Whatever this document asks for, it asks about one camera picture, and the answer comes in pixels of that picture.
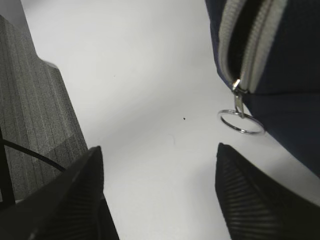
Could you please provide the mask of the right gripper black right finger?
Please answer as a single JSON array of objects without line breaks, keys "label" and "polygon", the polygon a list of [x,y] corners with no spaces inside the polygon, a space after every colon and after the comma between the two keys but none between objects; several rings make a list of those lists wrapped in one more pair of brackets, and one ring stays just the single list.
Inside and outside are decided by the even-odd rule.
[{"label": "right gripper black right finger", "polygon": [[320,207],[227,144],[216,154],[215,192],[232,240],[318,240]]}]

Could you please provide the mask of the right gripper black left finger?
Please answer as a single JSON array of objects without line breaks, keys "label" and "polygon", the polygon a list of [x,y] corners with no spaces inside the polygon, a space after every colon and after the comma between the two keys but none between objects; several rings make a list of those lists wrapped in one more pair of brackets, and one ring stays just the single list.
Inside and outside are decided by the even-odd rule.
[{"label": "right gripper black left finger", "polygon": [[104,190],[100,146],[0,213],[2,240],[118,240]]}]

